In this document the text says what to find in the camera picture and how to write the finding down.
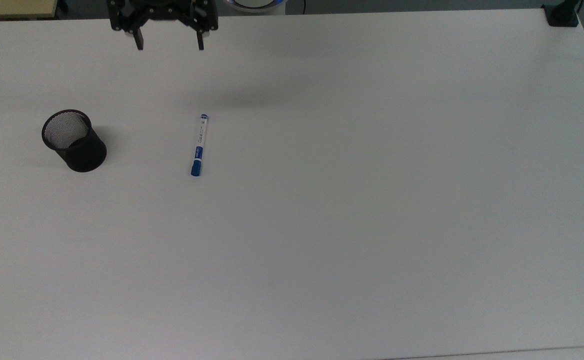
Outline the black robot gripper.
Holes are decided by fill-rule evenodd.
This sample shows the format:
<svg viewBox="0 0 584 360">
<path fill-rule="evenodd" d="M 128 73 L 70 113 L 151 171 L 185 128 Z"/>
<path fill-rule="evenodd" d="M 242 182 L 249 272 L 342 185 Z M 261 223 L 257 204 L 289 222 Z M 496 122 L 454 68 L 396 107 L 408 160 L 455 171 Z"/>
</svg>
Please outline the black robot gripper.
<svg viewBox="0 0 584 360">
<path fill-rule="evenodd" d="M 151 21 L 178 21 L 194 29 L 198 50 L 205 50 L 206 32 L 219 27 L 214 0 L 108 0 L 112 30 L 130 32 L 137 50 L 144 49 L 141 27 Z"/>
</svg>

